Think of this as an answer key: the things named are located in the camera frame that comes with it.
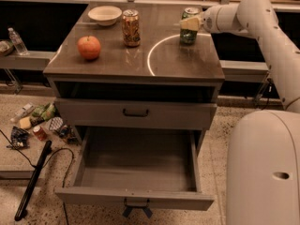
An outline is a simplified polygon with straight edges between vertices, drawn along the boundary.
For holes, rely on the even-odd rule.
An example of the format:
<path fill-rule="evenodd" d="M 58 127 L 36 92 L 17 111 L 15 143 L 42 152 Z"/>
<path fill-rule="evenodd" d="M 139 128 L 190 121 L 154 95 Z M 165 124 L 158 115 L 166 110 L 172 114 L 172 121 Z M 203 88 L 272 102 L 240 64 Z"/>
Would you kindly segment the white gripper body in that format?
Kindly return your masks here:
<path fill-rule="evenodd" d="M 218 5 L 202 14 L 202 27 L 206 32 L 233 33 L 238 30 L 237 5 Z"/>

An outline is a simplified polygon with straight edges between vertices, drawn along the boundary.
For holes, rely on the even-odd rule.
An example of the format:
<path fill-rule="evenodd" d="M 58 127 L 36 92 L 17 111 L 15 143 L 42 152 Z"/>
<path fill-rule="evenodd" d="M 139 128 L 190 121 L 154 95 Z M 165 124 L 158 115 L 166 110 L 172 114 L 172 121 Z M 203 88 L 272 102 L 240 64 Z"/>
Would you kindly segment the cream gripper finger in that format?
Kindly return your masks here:
<path fill-rule="evenodd" d="M 198 31 L 202 26 L 202 18 L 200 15 L 185 18 L 180 21 L 180 27 L 182 29 L 190 31 Z"/>

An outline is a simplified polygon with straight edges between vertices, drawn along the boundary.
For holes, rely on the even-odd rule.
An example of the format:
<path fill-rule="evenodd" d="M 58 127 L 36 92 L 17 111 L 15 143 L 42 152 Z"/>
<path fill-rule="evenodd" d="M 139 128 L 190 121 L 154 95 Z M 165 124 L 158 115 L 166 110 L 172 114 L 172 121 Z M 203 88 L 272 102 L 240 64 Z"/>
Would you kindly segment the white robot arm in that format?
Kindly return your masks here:
<path fill-rule="evenodd" d="M 283 106 L 252 112 L 232 131 L 226 225 L 300 225 L 300 52 L 270 1 L 210 7 L 180 27 L 256 39 Z"/>

